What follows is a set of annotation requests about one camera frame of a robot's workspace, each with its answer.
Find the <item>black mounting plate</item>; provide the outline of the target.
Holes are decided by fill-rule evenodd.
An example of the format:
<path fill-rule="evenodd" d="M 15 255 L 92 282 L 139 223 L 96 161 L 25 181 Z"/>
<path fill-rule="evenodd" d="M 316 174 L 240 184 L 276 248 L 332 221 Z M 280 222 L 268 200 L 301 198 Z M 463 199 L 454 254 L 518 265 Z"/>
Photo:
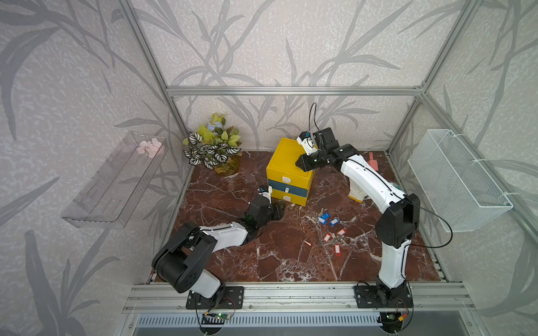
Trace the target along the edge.
<path fill-rule="evenodd" d="M 360 284 L 354 287 L 354 299 L 360 309 L 414 308 L 413 296 L 404 282 L 396 288 Z"/>
<path fill-rule="evenodd" d="M 190 291 L 186 302 L 187 310 L 241 309 L 245 298 L 245 287 L 223 284 L 211 297 Z"/>

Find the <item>artificial plant in vase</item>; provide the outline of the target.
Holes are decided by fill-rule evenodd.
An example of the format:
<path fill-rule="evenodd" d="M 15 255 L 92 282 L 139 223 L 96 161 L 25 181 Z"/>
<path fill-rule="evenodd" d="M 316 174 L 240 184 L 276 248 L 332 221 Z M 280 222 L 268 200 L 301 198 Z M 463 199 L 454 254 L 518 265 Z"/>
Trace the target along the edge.
<path fill-rule="evenodd" d="M 192 166 L 213 170 L 221 177 L 232 176 L 240 170 L 240 139 L 239 129 L 227 126 L 225 114 L 213 113 L 207 124 L 184 140 L 184 156 Z"/>

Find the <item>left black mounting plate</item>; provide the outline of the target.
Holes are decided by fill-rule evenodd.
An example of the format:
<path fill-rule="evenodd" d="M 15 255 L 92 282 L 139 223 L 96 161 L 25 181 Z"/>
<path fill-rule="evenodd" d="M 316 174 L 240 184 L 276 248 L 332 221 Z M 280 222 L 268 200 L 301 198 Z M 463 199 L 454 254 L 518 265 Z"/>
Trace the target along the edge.
<path fill-rule="evenodd" d="M 211 297 L 190 291 L 186 302 L 187 310 L 241 309 L 245 298 L 245 287 L 223 284 Z"/>

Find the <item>blue drawer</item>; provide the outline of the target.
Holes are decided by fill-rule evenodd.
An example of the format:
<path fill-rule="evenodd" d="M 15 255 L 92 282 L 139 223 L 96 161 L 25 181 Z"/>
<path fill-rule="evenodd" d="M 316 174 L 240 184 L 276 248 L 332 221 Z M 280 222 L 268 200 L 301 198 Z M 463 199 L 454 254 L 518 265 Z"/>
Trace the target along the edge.
<path fill-rule="evenodd" d="M 283 193 L 288 193 L 288 194 L 296 195 L 303 198 L 308 197 L 308 193 L 309 193 L 308 189 L 300 188 L 298 186 L 293 186 L 287 183 L 278 182 L 278 181 L 274 181 L 270 179 L 268 180 L 268 184 L 269 186 L 273 188 L 273 190 L 278 190 Z"/>

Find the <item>yellow drawer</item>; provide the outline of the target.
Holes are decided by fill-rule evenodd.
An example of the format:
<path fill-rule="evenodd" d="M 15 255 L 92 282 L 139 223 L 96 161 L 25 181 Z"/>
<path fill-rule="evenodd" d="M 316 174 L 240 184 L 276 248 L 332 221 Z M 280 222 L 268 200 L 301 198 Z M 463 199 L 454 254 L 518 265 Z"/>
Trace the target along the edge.
<path fill-rule="evenodd" d="M 313 172 L 304 172 L 293 166 L 290 169 L 277 169 L 267 167 L 267 178 L 270 180 L 287 183 L 300 188 L 309 189 L 314 176 Z"/>
<path fill-rule="evenodd" d="M 293 204 L 299 204 L 301 206 L 305 206 L 308 200 L 306 197 L 301 197 L 294 194 L 285 193 L 285 192 L 282 192 L 280 190 L 275 190 L 275 189 L 273 189 L 272 197 L 277 198 L 279 200 L 284 200 L 286 202 L 290 202 Z"/>

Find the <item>clear acrylic wall shelf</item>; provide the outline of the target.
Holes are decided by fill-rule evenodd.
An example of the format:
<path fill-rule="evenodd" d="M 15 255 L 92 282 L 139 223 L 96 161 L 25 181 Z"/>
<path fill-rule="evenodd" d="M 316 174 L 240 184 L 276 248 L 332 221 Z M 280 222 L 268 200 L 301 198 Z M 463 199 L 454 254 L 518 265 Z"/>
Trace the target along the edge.
<path fill-rule="evenodd" d="M 136 152 L 139 143 L 152 138 L 163 143 L 158 155 L 155 158 L 139 155 Z M 127 133 L 92 179 L 61 213 L 61 219 L 76 228 L 124 228 L 167 151 L 168 142 L 165 137 Z"/>

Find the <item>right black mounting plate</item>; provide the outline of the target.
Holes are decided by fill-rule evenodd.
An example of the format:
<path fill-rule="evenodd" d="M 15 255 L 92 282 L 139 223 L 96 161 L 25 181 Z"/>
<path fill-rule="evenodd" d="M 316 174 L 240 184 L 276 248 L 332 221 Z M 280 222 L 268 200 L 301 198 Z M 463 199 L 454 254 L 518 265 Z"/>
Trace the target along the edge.
<path fill-rule="evenodd" d="M 354 287 L 354 299 L 360 309 L 414 308 L 413 296 L 404 282 L 396 288 L 360 284 Z"/>

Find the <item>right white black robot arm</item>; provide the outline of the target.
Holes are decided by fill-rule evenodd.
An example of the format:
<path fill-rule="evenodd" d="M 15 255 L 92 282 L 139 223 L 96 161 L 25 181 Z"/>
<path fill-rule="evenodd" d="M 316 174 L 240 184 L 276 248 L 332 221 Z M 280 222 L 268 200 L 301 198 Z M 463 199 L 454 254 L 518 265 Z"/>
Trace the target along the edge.
<path fill-rule="evenodd" d="M 332 166 L 347 176 L 350 187 L 364 192 L 381 213 L 375 233 L 382 242 L 382 264 L 376 280 L 377 293 L 395 297 L 406 288 L 407 253 L 420 217 L 420 199 L 395 188 L 373 169 L 350 144 L 315 148 L 310 141 L 297 142 L 305 153 L 296 166 L 305 172 Z"/>

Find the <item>yellow top drawer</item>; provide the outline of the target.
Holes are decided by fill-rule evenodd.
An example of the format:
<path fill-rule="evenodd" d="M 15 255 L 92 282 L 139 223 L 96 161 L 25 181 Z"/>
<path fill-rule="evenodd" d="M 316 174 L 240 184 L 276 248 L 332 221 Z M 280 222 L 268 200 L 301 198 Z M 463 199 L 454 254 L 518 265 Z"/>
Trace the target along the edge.
<path fill-rule="evenodd" d="M 287 183 L 300 188 L 309 189 L 314 176 L 313 172 L 304 172 L 293 166 L 290 169 L 277 169 L 267 167 L 267 178 L 270 180 Z"/>

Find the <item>keys with blue tag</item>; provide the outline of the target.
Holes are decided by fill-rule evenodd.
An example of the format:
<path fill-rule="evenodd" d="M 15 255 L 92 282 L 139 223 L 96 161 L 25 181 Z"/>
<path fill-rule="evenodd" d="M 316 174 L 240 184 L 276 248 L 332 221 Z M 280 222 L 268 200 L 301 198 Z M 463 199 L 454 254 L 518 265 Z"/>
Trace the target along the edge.
<path fill-rule="evenodd" d="M 329 221 L 329 218 L 330 218 L 330 214 L 329 213 L 325 213 L 325 214 L 322 214 L 319 218 L 318 218 L 318 222 L 322 225 L 326 225 Z"/>

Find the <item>white work glove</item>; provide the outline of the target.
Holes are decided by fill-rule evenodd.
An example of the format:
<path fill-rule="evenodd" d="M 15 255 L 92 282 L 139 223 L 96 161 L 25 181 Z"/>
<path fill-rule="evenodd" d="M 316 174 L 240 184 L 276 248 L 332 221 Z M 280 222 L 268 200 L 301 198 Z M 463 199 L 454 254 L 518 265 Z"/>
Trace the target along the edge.
<path fill-rule="evenodd" d="M 349 178 L 350 182 L 350 192 L 348 197 L 356 202 L 363 203 L 364 199 L 368 197 L 368 194 L 359 186 L 358 183 L 354 182 Z"/>

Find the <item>pink artificial flower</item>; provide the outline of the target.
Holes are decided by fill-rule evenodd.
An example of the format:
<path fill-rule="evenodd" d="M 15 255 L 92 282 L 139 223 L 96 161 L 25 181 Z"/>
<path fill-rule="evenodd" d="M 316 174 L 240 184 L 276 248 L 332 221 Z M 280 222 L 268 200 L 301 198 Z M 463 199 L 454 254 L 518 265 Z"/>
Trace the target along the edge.
<path fill-rule="evenodd" d="M 147 155 L 149 158 L 155 158 L 163 147 L 163 143 L 157 138 L 148 141 L 141 141 L 136 149 L 139 155 Z"/>

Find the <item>yellow bottom drawer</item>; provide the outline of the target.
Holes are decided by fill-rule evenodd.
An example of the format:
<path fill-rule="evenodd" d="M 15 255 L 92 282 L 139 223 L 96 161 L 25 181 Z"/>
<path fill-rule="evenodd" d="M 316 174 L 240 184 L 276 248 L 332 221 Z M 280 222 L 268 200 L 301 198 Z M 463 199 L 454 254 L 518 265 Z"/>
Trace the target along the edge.
<path fill-rule="evenodd" d="M 294 194 L 285 193 L 285 192 L 282 192 L 280 190 L 275 190 L 275 189 L 273 189 L 272 197 L 277 198 L 279 200 L 284 200 L 286 202 L 290 202 L 293 204 L 299 204 L 301 206 L 305 206 L 308 200 L 306 197 L 301 197 Z"/>

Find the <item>yellow drawer cabinet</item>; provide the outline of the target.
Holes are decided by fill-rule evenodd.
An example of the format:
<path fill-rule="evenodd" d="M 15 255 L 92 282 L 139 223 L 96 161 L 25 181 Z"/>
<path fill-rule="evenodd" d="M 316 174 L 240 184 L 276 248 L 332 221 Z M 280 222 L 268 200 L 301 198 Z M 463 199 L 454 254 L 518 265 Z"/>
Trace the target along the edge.
<path fill-rule="evenodd" d="M 282 138 L 267 168 L 268 185 L 272 197 L 305 206 L 312 186 L 314 172 L 304 172 L 296 161 L 305 154 L 296 140 Z"/>

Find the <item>keys with red tags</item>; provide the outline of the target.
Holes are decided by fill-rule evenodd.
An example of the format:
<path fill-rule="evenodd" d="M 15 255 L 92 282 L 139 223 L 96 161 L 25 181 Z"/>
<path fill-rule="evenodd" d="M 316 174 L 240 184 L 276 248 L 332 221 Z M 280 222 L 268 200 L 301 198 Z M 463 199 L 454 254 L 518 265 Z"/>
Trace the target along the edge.
<path fill-rule="evenodd" d="M 333 242 L 336 256 L 341 255 L 340 241 L 344 238 L 346 233 L 347 233 L 346 229 L 341 229 L 337 233 L 329 232 L 323 238 L 324 243 Z"/>

